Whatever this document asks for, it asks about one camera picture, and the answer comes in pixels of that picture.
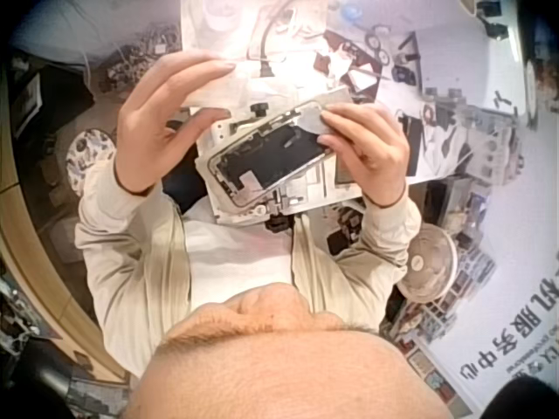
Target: finger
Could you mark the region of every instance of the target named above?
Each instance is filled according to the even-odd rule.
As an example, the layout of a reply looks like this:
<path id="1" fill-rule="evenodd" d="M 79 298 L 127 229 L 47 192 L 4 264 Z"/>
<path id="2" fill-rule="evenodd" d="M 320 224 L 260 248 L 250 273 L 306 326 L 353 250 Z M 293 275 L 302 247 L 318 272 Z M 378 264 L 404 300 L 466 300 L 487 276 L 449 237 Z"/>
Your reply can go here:
<path id="1" fill-rule="evenodd" d="M 215 79 L 220 79 L 235 69 L 233 63 L 212 60 L 193 65 L 168 78 L 151 95 L 141 112 L 157 115 L 167 121 L 182 105 L 186 97 Z"/>
<path id="2" fill-rule="evenodd" d="M 231 114 L 224 109 L 202 109 L 197 112 L 179 129 L 165 147 L 163 155 L 165 168 L 169 168 L 170 171 L 176 166 L 206 129 L 211 127 L 211 124 L 230 117 Z"/>
<path id="3" fill-rule="evenodd" d="M 389 110 L 388 107 L 380 102 L 367 103 L 364 106 L 371 107 L 398 133 L 403 134 L 402 124 L 398 122 L 396 116 Z"/>
<path id="4" fill-rule="evenodd" d="M 133 110 L 139 109 L 169 77 L 193 65 L 213 59 L 217 59 L 215 53 L 202 50 L 176 52 L 159 58 L 141 78 L 125 106 Z"/>
<path id="5" fill-rule="evenodd" d="M 321 117 L 335 131 L 353 141 L 368 157 L 383 159 L 388 154 L 387 144 L 363 125 L 329 111 L 322 112 Z"/>
<path id="6" fill-rule="evenodd" d="M 327 110 L 363 125 L 387 144 L 393 145 L 395 141 L 397 141 L 400 131 L 394 130 L 394 128 L 378 114 L 375 108 L 359 106 L 353 103 L 338 103 L 328 105 Z"/>
<path id="7" fill-rule="evenodd" d="M 354 181 L 359 184 L 367 181 L 369 171 L 347 140 L 339 135 L 324 134 L 318 137 L 318 142 L 332 149 L 342 159 Z"/>

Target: beige jacket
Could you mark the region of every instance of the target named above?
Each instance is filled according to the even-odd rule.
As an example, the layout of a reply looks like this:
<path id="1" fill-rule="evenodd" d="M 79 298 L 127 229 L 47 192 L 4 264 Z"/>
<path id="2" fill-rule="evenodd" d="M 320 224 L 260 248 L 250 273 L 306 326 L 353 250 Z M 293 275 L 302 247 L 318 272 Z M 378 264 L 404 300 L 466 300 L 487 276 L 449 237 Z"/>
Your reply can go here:
<path id="1" fill-rule="evenodd" d="M 139 377 L 165 333 L 190 313 L 183 220 L 161 186 L 148 197 L 121 189 L 113 161 L 88 172 L 79 218 L 76 246 L 84 252 L 105 346 Z M 297 216 L 293 283 L 314 312 L 377 329 L 420 223 L 407 194 L 389 209 L 368 203 L 359 242 L 331 258 L 314 246 L 308 218 Z"/>

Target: white fan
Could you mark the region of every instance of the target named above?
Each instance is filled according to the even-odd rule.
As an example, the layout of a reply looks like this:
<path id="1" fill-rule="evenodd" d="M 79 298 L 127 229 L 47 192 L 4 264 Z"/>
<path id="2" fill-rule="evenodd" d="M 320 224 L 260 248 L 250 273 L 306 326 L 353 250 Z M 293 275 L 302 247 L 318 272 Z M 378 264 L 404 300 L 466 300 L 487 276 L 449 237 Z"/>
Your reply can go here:
<path id="1" fill-rule="evenodd" d="M 444 296 L 458 270 L 456 245 L 446 232 L 424 223 L 408 250 L 408 273 L 397 287 L 410 302 L 426 304 Z"/>

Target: white shirt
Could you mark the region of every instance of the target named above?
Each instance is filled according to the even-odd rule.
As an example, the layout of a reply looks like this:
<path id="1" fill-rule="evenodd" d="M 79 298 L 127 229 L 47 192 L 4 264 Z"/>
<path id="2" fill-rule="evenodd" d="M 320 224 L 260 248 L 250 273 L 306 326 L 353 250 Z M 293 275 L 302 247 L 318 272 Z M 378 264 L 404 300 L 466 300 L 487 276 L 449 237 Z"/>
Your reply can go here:
<path id="1" fill-rule="evenodd" d="M 273 234 L 264 224 L 216 224 L 208 197 L 184 215 L 183 223 L 192 310 L 206 303 L 222 303 L 259 286 L 292 284 L 290 232 Z"/>

